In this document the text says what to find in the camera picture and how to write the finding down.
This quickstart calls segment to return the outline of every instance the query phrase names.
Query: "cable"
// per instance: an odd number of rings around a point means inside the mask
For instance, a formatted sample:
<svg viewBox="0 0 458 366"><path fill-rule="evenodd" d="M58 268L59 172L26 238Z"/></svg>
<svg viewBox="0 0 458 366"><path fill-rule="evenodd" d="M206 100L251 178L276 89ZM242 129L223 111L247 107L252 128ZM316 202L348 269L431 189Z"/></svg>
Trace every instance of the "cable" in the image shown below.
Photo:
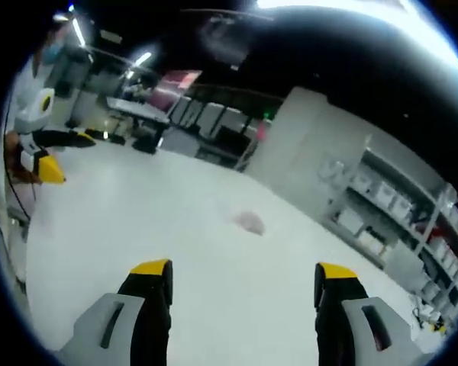
<svg viewBox="0 0 458 366"><path fill-rule="evenodd" d="M5 114L5 125L3 127L3 161L4 161L4 164L6 164L6 162L7 162L7 156L6 156L6 152L5 152L5 136L7 134L8 113L10 112L11 103L12 103L12 96L10 95L10 99L8 101L8 106L7 106L7 113ZM24 205L22 204L22 201L20 200L20 198L18 197L17 192L15 191L15 188L14 188L14 186L12 184L12 180L10 178L10 172L8 171L6 166L5 166L5 174L7 175L8 183L10 184L10 188L12 189L12 192L14 192L14 196L17 199L17 202L18 202L19 206L21 207L22 211L24 212L24 215L26 216L26 218L29 221L31 221L31 217L29 216L29 214L25 210Z"/></svg>

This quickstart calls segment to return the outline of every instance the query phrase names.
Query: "face mask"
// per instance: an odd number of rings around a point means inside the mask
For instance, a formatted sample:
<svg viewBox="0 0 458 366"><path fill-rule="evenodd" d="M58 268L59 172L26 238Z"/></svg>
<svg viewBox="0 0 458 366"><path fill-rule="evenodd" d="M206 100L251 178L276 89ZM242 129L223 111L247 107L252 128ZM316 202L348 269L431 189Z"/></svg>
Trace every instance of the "face mask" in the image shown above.
<svg viewBox="0 0 458 366"><path fill-rule="evenodd" d="M45 47L41 53L41 63L51 65L55 63L61 51L61 44L55 42L48 47Z"/></svg>

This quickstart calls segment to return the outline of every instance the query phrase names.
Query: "ceiling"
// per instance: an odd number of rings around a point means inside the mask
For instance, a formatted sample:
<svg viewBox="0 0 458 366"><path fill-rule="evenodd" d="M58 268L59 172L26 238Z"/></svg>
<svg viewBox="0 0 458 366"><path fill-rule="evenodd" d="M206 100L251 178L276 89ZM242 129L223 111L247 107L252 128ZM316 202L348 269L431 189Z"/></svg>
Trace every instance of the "ceiling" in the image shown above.
<svg viewBox="0 0 458 366"><path fill-rule="evenodd" d="M424 3L458 43L458 0ZM349 13L288 8L257 17L223 13L239 28L214 40L204 34L213 11L180 8L247 11L252 2L122 4L80 2L96 28L123 37L121 45L100 40L97 47L126 58L147 47L154 55L150 67L159 74L201 69L203 84L281 98L295 85L322 92L329 102L390 132L458 187L458 76L398 31Z"/></svg>

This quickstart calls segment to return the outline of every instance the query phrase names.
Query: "wall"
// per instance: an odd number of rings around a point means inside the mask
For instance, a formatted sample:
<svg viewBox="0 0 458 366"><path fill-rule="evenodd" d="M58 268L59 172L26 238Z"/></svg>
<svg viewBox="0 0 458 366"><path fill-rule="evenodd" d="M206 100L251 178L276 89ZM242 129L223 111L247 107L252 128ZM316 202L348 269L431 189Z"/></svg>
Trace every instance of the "wall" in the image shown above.
<svg viewBox="0 0 458 366"><path fill-rule="evenodd" d="M334 191L318 178L324 158L356 167L366 147L374 149L426 189L440 176L409 148L365 120L330 105L326 96L294 88L245 171L315 220L325 213Z"/></svg>

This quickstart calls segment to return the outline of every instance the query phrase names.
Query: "table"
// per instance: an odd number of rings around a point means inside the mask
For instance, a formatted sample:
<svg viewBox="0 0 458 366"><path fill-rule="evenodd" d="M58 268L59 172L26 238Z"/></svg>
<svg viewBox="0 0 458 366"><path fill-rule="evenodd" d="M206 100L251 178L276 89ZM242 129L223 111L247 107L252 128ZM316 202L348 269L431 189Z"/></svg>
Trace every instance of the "table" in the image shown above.
<svg viewBox="0 0 458 366"><path fill-rule="evenodd" d="M157 258L174 265L171 365L317 364L318 261L354 269L368 294L419 334L401 287L248 176L103 142L58 160L68 181L43 185L27 246L31 319L49 349L60 349L78 316L116 292L131 268ZM264 236L231 222L242 210L261 216Z"/></svg>
<svg viewBox="0 0 458 366"><path fill-rule="evenodd" d="M114 109L124 115L134 119L140 119L144 123L153 125L156 132L151 140L150 145L152 149L150 150L153 153L156 152L163 132L169 127L169 118L165 113L146 103L141 104L110 97L107 97L107 105L110 109Z"/></svg>

